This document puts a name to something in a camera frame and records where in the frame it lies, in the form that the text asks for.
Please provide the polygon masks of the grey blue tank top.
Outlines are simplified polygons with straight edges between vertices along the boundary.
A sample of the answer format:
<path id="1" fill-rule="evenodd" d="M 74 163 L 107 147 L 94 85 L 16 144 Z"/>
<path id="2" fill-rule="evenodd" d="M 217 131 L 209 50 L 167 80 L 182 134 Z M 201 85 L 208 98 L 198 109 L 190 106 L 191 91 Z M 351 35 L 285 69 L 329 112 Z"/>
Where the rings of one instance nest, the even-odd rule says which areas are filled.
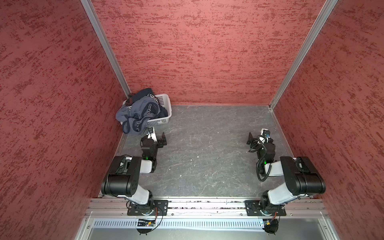
<path id="1" fill-rule="evenodd" d="M 149 120 L 161 113 L 160 105 L 151 97 L 145 96 L 130 107 L 122 106 L 116 113 L 116 120 L 122 123 L 124 134 L 140 135 Z"/>

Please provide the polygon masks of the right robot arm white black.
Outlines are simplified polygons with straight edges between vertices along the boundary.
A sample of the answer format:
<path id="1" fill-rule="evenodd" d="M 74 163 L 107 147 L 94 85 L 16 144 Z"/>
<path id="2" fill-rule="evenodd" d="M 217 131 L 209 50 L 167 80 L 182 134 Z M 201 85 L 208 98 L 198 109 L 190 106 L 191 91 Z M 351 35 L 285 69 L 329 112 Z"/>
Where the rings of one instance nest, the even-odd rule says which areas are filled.
<path id="1" fill-rule="evenodd" d="M 286 216 L 287 203 L 325 193 L 326 183 L 309 158 L 282 156 L 275 160 L 276 146 L 269 130 L 262 129 L 255 137 L 249 133 L 247 145 L 249 153 L 257 154 L 256 173 L 261 183 L 271 177 L 285 180 L 280 186 L 263 192 L 259 200 L 245 201 L 248 216 Z"/>

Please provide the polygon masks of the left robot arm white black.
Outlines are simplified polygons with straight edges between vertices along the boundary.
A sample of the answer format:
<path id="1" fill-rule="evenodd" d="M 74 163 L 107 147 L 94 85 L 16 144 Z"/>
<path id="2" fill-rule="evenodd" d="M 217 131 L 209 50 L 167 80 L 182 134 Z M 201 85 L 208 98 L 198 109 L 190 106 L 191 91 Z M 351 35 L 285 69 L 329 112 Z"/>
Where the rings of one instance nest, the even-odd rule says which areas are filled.
<path id="1" fill-rule="evenodd" d="M 148 133 L 141 138 L 141 157 L 115 156 L 101 184 L 102 194 L 127 200 L 128 216 L 166 216 L 169 202 L 155 200 L 151 191 L 139 185 L 141 174 L 155 172 L 158 149 L 166 145 L 164 133 L 160 138 Z"/>

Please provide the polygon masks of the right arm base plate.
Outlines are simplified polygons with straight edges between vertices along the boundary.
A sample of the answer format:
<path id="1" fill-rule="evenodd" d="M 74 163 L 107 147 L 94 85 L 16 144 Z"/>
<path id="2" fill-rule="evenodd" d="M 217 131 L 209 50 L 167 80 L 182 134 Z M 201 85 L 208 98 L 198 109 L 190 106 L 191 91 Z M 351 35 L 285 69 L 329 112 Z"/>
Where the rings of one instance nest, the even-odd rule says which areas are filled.
<path id="1" fill-rule="evenodd" d="M 249 217 L 284 217 L 287 215 L 284 205 L 272 205 L 259 200 L 246 200 L 244 203 Z"/>

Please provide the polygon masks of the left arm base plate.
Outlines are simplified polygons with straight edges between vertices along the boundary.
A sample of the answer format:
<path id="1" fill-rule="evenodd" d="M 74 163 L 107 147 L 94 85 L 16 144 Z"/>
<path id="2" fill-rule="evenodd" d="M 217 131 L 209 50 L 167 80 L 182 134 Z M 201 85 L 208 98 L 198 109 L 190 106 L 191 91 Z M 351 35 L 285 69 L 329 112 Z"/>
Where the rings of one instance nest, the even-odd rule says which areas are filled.
<path id="1" fill-rule="evenodd" d="M 166 216 L 168 211 L 168 200 L 153 200 L 146 205 L 130 203 L 127 209 L 127 216 L 156 217 Z"/>

